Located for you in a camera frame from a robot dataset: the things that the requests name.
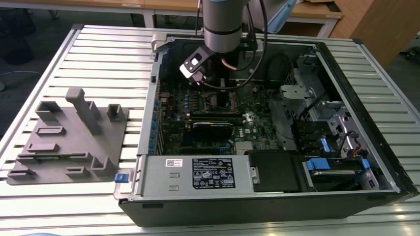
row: circuit board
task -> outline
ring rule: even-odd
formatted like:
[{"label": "circuit board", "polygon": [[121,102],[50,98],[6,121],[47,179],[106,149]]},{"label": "circuit board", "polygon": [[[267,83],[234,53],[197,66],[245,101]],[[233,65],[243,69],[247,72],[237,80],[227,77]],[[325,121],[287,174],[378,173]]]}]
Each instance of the circuit board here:
[{"label": "circuit board", "polygon": [[[222,94],[161,86],[163,155],[235,155],[235,143],[247,144],[246,149],[278,149],[266,109],[270,93],[253,85]],[[206,135],[197,138],[195,124],[227,126],[229,133],[218,137],[223,130],[203,129]]]}]

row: slotted aluminum table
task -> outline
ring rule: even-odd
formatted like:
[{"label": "slotted aluminum table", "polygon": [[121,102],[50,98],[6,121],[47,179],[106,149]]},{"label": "slotted aluminum table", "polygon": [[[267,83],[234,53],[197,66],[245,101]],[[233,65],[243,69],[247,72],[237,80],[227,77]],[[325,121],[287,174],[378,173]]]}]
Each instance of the slotted aluminum table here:
[{"label": "slotted aluminum table", "polygon": [[[22,109],[0,142],[0,235],[406,235],[420,232],[420,197],[393,206],[371,208],[339,220],[238,224],[202,227],[137,227],[113,198],[114,183],[9,186],[7,170],[37,122],[39,101],[63,99],[66,88],[83,87],[95,106],[119,103],[129,108],[119,168],[131,168],[139,138],[149,55],[155,32],[193,34],[189,30],[83,26],[70,30]],[[420,185],[420,114],[378,66],[363,45],[346,39],[270,36],[323,41],[377,123],[414,184]],[[119,191],[129,191],[121,185]]]}]

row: blue latch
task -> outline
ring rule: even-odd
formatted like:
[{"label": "blue latch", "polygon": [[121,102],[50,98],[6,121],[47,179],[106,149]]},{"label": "blue latch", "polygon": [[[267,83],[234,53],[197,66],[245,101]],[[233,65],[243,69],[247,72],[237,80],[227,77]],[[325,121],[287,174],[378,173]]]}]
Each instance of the blue latch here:
[{"label": "blue latch", "polygon": [[309,171],[330,169],[326,158],[311,158],[305,163]]},{"label": "blue latch", "polygon": [[365,168],[365,170],[370,168],[370,165],[366,159],[361,159],[361,165],[362,165],[362,168]]},{"label": "blue latch", "polygon": [[330,152],[330,149],[329,149],[329,146],[327,146],[327,143],[326,143],[326,139],[321,138],[321,143],[322,143],[325,152]]},{"label": "blue latch", "polygon": [[127,183],[129,182],[129,174],[115,174],[114,183]]}]

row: wooden table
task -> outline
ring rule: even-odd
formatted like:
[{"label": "wooden table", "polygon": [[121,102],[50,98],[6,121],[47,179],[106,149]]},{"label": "wooden table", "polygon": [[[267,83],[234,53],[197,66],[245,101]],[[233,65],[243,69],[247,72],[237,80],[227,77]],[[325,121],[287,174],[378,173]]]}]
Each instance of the wooden table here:
[{"label": "wooden table", "polygon": [[[0,0],[0,7],[142,14],[145,27],[154,28],[154,15],[195,16],[197,0]],[[287,22],[321,24],[317,36],[327,37],[341,18],[322,3],[302,2]]]}]

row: power supply label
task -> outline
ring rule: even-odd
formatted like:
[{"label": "power supply label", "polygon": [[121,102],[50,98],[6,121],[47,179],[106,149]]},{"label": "power supply label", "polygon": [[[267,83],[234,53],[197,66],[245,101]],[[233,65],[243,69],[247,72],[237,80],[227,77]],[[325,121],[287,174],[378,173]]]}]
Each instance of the power supply label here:
[{"label": "power supply label", "polygon": [[231,158],[191,159],[194,189],[234,188]]}]

